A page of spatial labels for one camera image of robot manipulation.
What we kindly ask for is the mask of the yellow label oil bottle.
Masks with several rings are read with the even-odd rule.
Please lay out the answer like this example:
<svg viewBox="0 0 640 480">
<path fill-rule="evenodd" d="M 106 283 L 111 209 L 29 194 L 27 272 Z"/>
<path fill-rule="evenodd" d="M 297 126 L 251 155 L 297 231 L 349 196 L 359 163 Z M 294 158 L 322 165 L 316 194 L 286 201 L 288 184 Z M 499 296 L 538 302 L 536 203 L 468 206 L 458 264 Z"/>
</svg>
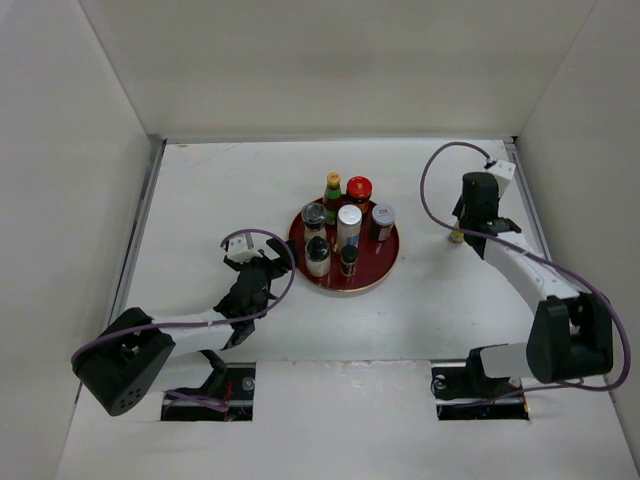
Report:
<svg viewBox="0 0 640 480">
<path fill-rule="evenodd" d="M 453 230 L 449 234 L 449 240 L 455 244 L 461 244 L 465 240 L 465 235 L 459 230 Z"/>
</svg>

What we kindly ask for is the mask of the glass shaker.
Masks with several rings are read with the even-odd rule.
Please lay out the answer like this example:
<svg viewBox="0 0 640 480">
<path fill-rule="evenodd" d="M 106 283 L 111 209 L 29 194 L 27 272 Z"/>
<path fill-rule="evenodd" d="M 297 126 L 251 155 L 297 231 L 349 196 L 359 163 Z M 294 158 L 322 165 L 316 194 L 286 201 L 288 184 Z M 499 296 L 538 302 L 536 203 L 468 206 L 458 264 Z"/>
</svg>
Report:
<svg viewBox="0 0 640 480">
<path fill-rule="evenodd" d="M 326 239 L 315 236 L 306 244 L 305 264 L 312 277 L 321 278 L 329 273 L 331 268 L 331 248 Z"/>
<path fill-rule="evenodd" d="M 327 210 L 322 203 L 310 202 L 301 210 L 304 224 L 304 243 L 308 244 L 313 238 L 327 238 L 326 234 Z"/>
</svg>

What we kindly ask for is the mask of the green label sauce bottle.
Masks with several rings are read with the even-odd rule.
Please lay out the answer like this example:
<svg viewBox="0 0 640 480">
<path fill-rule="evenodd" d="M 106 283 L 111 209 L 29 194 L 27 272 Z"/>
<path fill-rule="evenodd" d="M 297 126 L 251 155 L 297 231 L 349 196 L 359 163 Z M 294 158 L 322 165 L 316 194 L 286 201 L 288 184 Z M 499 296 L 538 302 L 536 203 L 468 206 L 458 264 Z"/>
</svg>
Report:
<svg viewBox="0 0 640 480">
<path fill-rule="evenodd" d="M 326 187 L 323 196 L 323 205 L 326 210 L 326 223 L 328 225 L 336 225 L 337 214 L 343 204 L 341 176 L 337 172 L 330 172 L 326 178 Z"/>
</svg>

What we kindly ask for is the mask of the grey lid spice jar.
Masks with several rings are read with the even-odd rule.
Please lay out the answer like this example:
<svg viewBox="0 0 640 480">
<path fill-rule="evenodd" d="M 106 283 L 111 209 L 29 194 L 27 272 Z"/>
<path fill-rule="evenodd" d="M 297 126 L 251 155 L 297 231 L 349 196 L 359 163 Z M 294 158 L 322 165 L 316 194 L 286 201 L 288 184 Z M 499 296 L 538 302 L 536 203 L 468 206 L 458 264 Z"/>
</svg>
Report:
<svg viewBox="0 0 640 480">
<path fill-rule="evenodd" d="M 377 242 L 384 242 L 391 236 L 395 225 L 396 212 L 389 204 L 376 204 L 371 210 L 370 236 Z"/>
</svg>

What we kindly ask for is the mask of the small dark pepper bottle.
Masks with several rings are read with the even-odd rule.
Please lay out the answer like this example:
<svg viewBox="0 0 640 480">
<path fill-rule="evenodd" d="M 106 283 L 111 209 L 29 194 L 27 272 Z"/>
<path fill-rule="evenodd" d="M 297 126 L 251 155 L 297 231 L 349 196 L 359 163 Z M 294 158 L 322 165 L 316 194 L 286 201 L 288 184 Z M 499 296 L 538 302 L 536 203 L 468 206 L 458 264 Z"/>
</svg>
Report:
<svg viewBox="0 0 640 480">
<path fill-rule="evenodd" d="M 340 252 L 341 273 L 350 278 L 355 275 L 356 263 L 359 257 L 359 250 L 355 245 L 345 245 Z"/>
</svg>

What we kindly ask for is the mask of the white tall canister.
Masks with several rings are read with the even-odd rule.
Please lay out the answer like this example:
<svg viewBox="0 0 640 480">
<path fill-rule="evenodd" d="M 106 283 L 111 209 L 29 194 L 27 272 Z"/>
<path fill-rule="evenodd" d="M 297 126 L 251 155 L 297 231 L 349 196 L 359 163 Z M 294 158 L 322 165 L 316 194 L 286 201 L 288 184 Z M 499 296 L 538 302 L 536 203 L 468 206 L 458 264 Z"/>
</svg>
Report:
<svg viewBox="0 0 640 480">
<path fill-rule="evenodd" d="M 359 207 L 346 204 L 337 213 L 336 249 L 341 251 L 345 246 L 358 247 L 362 224 L 362 211 Z"/>
</svg>

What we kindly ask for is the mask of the red lid sauce jar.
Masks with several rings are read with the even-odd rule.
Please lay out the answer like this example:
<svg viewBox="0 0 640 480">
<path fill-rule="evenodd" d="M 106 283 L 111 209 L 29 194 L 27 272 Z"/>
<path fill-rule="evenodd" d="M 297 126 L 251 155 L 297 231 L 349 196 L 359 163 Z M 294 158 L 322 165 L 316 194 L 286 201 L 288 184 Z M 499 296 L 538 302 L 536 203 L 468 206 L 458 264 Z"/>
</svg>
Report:
<svg viewBox="0 0 640 480">
<path fill-rule="evenodd" d="M 366 218 L 372 193 L 373 184 L 367 177 L 354 176 L 347 182 L 346 203 L 358 207 L 362 216 Z"/>
</svg>

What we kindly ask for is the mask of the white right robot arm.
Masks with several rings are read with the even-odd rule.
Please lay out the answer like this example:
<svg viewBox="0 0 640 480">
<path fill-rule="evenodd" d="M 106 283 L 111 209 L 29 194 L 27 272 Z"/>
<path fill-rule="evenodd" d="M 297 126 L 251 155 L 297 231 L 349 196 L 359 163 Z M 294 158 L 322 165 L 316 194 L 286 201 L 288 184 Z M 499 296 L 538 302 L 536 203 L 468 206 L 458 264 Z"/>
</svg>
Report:
<svg viewBox="0 0 640 480">
<path fill-rule="evenodd" d="M 613 367 L 611 315 L 555 267 L 535 260 L 520 227 L 499 215 L 500 183 L 488 172 L 463 175 L 453 215 L 465 242 L 500 272 L 533 313 L 524 344 L 527 371 L 543 384 L 602 375 Z"/>
</svg>

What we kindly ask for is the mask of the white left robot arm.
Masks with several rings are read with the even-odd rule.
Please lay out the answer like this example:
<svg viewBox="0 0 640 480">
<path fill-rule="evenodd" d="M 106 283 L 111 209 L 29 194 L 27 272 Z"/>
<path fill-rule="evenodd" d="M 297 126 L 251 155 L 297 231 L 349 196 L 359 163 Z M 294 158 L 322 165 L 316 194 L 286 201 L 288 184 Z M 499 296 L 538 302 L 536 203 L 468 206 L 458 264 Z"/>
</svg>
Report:
<svg viewBox="0 0 640 480">
<path fill-rule="evenodd" d="M 229 292 L 212 312 L 172 321 L 156 321 L 139 307 L 125 310 L 95 340 L 71 358 L 73 373 L 112 417 L 130 411 L 149 392 L 161 391 L 168 405 L 190 403 L 226 413 L 227 365 L 222 351 L 243 343 L 282 300 L 271 286 L 293 278 L 299 255 L 293 240 L 268 235 L 274 258 L 249 247 L 252 230 L 222 241 L 224 263 L 237 274 Z"/>
</svg>

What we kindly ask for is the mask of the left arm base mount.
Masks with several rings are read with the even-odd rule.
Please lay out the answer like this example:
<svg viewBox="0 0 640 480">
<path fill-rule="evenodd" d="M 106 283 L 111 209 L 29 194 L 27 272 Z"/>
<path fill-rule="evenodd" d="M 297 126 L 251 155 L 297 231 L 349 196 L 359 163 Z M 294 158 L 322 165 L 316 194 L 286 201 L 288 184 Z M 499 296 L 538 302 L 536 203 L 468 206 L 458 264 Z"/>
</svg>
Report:
<svg viewBox="0 0 640 480">
<path fill-rule="evenodd" d="M 253 419 L 255 363 L 226 363 L 212 350 L 192 355 L 201 373 L 194 387 L 184 383 L 164 394 L 160 420 L 165 422 L 249 422 Z"/>
</svg>

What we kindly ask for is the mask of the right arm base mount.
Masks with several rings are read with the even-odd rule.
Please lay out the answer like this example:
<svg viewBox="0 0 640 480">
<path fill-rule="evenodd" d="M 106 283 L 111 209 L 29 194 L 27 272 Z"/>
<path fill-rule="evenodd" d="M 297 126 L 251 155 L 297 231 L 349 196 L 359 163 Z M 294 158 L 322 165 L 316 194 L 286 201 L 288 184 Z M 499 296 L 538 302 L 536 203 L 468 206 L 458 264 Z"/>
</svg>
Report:
<svg viewBox="0 0 640 480">
<path fill-rule="evenodd" d="M 432 363 L 431 375 L 440 421 L 529 420 L 520 378 L 490 378 L 464 361 Z"/>
</svg>

